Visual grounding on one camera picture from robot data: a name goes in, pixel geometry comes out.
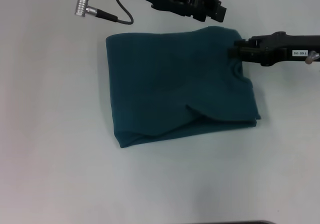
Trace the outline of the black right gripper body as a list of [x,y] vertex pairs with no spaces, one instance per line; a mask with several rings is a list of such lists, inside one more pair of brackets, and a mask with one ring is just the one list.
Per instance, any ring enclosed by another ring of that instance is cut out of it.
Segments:
[[304,61],[307,65],[320,60],[320,37],[318,35],[288,35],[275,32],[264,42],[264,67],[279,62]]

